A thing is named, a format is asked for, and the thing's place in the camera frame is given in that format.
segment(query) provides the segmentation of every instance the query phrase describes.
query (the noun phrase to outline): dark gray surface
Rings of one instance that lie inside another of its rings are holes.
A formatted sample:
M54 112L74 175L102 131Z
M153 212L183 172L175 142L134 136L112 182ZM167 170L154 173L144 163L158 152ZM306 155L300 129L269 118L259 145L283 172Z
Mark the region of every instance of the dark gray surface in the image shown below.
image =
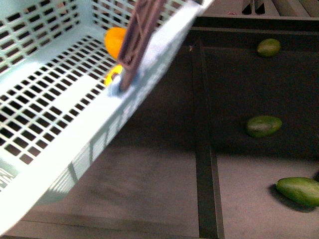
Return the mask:
M301 207L274 184L319 178L319 53L282 51L264 59L243 47L252 39L233 39L241 47L205 48L225 238L317 239L318 209ZM247 119L263 114L281 118L282 128L248 136Z
M271 59L249 49L205 52L218 152L318 159L318 52L282 51ZM279 117L283 126L271 137L248 137L245 122L258 115Z

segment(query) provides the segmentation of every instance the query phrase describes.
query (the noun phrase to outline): light blue plastic basket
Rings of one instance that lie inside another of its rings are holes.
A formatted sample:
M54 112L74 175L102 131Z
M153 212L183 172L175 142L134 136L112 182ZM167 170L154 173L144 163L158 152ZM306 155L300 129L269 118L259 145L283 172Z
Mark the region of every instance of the light blue plastic basket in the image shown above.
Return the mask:
M3 234L35 203L70 191L164 75L212 0L167 1L125 93L118 91L120 77L108 88L102 84L116 64L103 40L110 27L127 26L134 1L0 2Z

